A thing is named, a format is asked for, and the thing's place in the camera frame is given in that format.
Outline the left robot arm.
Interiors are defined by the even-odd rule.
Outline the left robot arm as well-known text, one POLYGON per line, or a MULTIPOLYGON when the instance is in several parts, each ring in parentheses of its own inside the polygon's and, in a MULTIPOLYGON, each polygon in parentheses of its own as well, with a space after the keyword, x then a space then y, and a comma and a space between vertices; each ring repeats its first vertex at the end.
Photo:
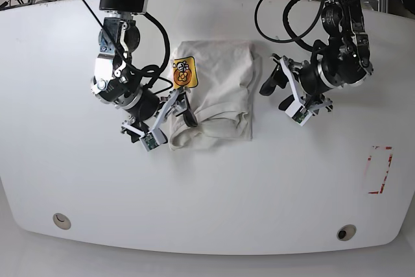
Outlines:
POLYGON ((297 62, 287 56, 273 54, 276 66, 260 88, 262 96, 270 96, 276 88, 289 87, 291 94, 279 104, 296 124, 304 126, 322 109, 331 112, 333 102, 326 93, 344 86, 358 86, 373 73, 370 62, 369 37, 364 28, 360 0, 320 0, 312 24, 322 23, 329 38, 312 45, 303 38, 312 31, 296 34, 289 23, 291 8, 301 0, 290 0, 282 14, 289 39, 311 53, 310 60, 297 62))

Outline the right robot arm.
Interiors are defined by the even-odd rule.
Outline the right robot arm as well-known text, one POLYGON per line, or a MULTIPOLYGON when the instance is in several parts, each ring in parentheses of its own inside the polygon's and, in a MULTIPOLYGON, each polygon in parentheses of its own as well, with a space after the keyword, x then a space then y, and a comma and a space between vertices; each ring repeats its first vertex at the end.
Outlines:
POLYGON ((147 4, 148 0, 100 0, 100 10, 109 16, 99 22, 99 54, 91 92, 101 102, 127 112, 121 132, 128 134, 132 143, 139 141, 151 151, 168 142, 161 124, 170 115, 182 116, 190 127, 195 127, 197 120, 185 87, 173 89, 166 97, 158 97, 151 90, 169 64, 171 45, 163 25, 147 12, 147 4), (141 39, 135 15, 144 16, 161 32, 165 54, 160 66, 150 64, 138 69, 132 63, 132 53, 141 39))

